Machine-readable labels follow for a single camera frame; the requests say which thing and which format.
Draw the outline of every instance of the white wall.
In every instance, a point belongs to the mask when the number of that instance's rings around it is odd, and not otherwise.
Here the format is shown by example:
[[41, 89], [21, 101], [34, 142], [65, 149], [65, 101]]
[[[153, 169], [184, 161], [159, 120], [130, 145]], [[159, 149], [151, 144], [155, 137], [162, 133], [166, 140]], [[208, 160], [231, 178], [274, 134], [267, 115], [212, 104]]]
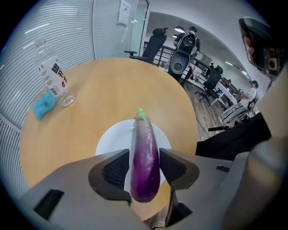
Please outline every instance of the white wall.
[[[152, 33], [146, 33], [145, 41], [149, 41], [150, 37], [152, 36]], [[173, 45], [174, 38], [173, 37], [167, 37], [167, 40], [164, 43], [164, 46], [168, 46], [170, 48], [175, 48]], [[214, 66], [217, 65], [221, 66], [223, 69], [222, 76], [226, 79], [230, 79], [231, 83], [237, 88], [242, 89], [245, 92], [248, 92], [250, 89], [250, 83], [249, 79], [245, 77], [240, 70], [236, 69], [233, 66], [230, 66], [225, 63], [225, 60], [220, 60], [217, 56], [217, 50], [214, 50], [211, 46], [208, 46], [206, 43], [201, 43], [201, 52], [212, 59], [212, 62], [214, 63]]]
[[236, 55], [250, 77], [258, 81], [259, 97], [265, 94], [269, 79], [249, 63], [239, 29], [238, 20], [243, 17], [265, 23], [248, 3], [243, 0], [154, 0], [150, 10], [183, 18], [214, 35]]

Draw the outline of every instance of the gray panel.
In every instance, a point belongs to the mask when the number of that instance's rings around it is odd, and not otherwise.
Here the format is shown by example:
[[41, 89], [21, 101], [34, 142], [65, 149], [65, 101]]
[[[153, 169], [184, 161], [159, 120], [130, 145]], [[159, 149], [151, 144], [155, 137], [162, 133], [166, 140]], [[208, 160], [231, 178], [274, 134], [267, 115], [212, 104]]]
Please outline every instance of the gray panel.
[[0, 176], [8, 193], [20, 198], [28, 185], [19, 159], [20, 133], [0, 119]]
[[96, 58], [128, 57], [137, 0], [130, 4], [128, 25], [119, 24], [120, 0], [95, 0], [93, 6], [93, 43]]
[[33, 57], [34, 40], [43, 35], [56, 50], [61, 67], [95, 58], [91, 0], [42, 0], [14, 29], [0, 56], [0, 111], [22, 126], [24, 117], [44, 83]]

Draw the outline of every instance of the railing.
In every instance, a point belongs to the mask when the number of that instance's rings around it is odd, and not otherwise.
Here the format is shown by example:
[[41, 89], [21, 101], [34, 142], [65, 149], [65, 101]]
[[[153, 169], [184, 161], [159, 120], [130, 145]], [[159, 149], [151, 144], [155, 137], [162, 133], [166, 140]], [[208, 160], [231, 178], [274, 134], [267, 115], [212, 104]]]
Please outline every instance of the railing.
[[[148, 42], [145, 41], [144, 42], [144, 47], [143, 47], [143, 51], [146, 49]], [[153, 64], [157, 67], [163, 67], [165, 68], [165, 65], [167, 64], [167, 62], [169, 61], [170, 57], [172, 56], [173, 52], [175, 49], [172, 49], [168, 46], [162, 46], [160, 48], [160, 50], [158, 51], [158, 53], [156, 54], [156, 56], [154, 57], [153, 60]], [[203, 63], [202, 61], [198, 60], [197, 58], [194, 58], [194, 60], [191, 61], [192, 64], [194, 64], [195, 66], [197, 66], [198, 68], [200, 68], [202, 70], [202, 76], [204, 78], [207, 78], [207, 71], [210, 70], [210, 67], [207, 66], [205, 63]], [[184, 75], [186, 76], [187, 73], [189, 71], [189, 68], [187, 67], [186, 70], [184, 71]]]

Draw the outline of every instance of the bottle cap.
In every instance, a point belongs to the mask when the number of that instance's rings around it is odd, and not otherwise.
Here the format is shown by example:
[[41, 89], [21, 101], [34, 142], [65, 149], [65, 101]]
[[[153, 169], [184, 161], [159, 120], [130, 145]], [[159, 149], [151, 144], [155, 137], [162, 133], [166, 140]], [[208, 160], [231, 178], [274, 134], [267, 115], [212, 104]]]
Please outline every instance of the bottle cap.
[[37, 38], [36, 40], [35, 40], [35, 46], [36, 47], [38, 47], [38, 46], [40, 46], [40, 45], [42, 45], [42, 44], [46, 44], [46, 38], [44, 37], [44, 36], [40, 36], [39, 38]]

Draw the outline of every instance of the purple eggplant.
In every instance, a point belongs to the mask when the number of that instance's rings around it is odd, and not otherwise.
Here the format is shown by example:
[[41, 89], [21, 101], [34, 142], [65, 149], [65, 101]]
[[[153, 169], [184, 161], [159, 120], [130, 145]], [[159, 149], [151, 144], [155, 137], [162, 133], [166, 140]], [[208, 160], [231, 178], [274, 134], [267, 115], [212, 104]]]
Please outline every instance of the purple eggplant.
[[135, 154], [131, 169], [131, 195], [142, 203], [150, 202], [160, 186], [159, 154], [149, 117], [139, 108], [136, 119]]

